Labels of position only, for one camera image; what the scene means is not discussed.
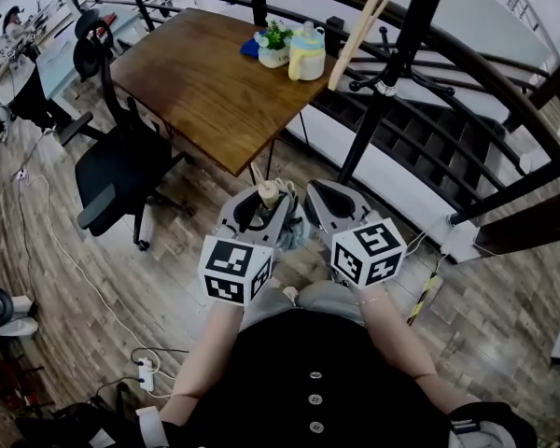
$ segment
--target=blue cloth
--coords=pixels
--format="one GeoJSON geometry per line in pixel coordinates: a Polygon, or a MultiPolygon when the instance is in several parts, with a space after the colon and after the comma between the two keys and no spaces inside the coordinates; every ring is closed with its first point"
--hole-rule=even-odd
{"type": "Polygon", "coordinates": [[[241,46],[241,53],[256,59],[259,58],[258,51],[259,51],[259,44],[257,41],[255,41],[255,38],[251,38],[249,41],[247,41],[241,46]]]}

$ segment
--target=staircase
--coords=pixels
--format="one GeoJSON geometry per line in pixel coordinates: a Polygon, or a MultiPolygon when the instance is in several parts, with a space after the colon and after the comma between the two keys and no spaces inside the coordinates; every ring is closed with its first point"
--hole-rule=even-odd
{"type": "MultiPolygon", "coordinates": [[[[356,133],[370,100],[366,94],[325,90],[313,106],[356,133]]],[[[498,122],[481,120],[504,141],[505,130],[498,122]]],[[[457,210],[494,190],[478,163],[494,172],[499,151],[490,138],[452,109],[395,98],[387,117],[378,123],[372,144],[457,210]]]]}

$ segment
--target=wooden table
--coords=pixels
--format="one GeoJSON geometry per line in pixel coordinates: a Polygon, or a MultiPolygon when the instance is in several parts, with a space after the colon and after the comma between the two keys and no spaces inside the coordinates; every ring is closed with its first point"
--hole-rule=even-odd
{"type": "Polygon", "coordinates": [[[112,78],[233,175],[246,166],[327,85],[327,58],[315,81],[291,81],[240,53],[260,27],[185,9],[112,65],[112,78]]]}

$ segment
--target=gray pants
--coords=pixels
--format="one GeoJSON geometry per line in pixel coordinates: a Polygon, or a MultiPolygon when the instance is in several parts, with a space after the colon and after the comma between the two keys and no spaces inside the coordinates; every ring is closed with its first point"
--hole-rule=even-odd
{"type": "Polygon", "coordinates": [[[353,293],[340,284],[323,280],[303,289],[294,304],[280,288],[264,288],[245,310],[241,330],[290,309],[339,315],[363,325],[353,293]]]}

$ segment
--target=black office chair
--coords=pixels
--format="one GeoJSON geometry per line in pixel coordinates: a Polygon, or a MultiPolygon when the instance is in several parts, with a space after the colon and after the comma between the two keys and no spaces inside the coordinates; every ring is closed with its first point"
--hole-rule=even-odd
{"type": "Polygon", "coordinates": [[[99,20],[97,10],[89,10],[79,18],[75,34],[75,68],[84,78],[101,71],[105,102],[117,124],[109,133],[102,133],[88,126],[93,115],[86,113],[63,131],[63,146],[78,133],[96,140],[75,166],[84,207],[77,223],[81,229],[89,228],[92,235],[99,236],[125,214],[134,215],[133,242],[144,251],[149,243],[139,239],[139,232],[147,198],[170,205],[189,217],[194,215],[189,206],[175,203],[156,191],[168,171],[183,159],[193,164],[193,159],[185,152],[172,156],[168,141],[141,120],[133,98],[127,100],[128,110],[119,104],[109,66],[113,36],[108,25],[99,20]],[[105,29],[104,42],[96,34],[100,28],[105,29]]]}

